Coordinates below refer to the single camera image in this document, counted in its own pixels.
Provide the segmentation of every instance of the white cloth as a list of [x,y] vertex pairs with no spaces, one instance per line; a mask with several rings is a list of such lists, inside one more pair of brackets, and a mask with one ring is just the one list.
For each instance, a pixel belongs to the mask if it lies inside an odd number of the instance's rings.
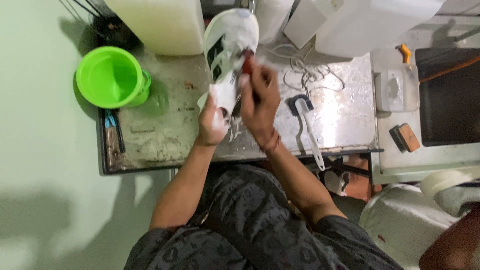
[[[443,211],[420,189],[393,184],[375,195],[360,217],[360,227],[405,270],[418,270],[420,257],[458,218]],[[480,270],[480,246],[474,255]]]

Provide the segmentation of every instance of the white plastic container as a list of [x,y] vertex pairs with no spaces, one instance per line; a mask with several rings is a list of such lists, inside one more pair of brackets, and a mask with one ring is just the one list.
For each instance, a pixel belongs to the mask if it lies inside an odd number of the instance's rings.
[[268,44],[281,36],[290,15],[294,0],[261,0],[255,16],[260,28],[260,44]]
[[341,57],[363,56],[432,18],[445,1],[345,1],[317,31],[315,49]]
[[105,0],[147,48],[162,55],[203,53],[200,0]]
[[377,110],[416,111],[419,108],[419,74],[412,64],[389,65],[375,77]]
[[283,33],[299,49],[312,39],[342,0],[301,0]]

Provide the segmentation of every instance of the green bucket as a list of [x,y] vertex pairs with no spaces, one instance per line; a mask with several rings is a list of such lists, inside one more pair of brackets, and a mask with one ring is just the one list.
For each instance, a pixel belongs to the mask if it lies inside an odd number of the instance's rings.
[[85,55],[78,66],[76,79],[85,99],[105,109],[143,104],[152,82],[133,55],[111,46],[97,48]]

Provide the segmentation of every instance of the white sneaker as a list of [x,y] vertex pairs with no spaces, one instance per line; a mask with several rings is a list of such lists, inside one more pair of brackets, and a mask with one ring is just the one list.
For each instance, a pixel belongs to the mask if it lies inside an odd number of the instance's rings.
[[[230,118],[240,93],[237,78],[245,60],[242,51],[257,50],[259,27],[257,18],[248,9],[230,9],[215,16],[205,30],[204,55],[212,73],[217,108]],[[207,93],[198,100],[203,108]]]

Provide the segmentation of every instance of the dark patterned shirt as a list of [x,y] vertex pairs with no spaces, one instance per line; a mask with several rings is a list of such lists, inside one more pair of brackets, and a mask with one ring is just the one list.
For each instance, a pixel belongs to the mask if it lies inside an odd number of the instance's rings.
[[[217,170],[207,177],[197,212],[214,213],[224,224],[268,254],[279,269],[400,270],[358,225],[327,216],[310,233],[288,207],[285,193],[269,172],[247,165]],[[221,235],[187,225],[154,229],[133,247],[125,270],[254,269]]]

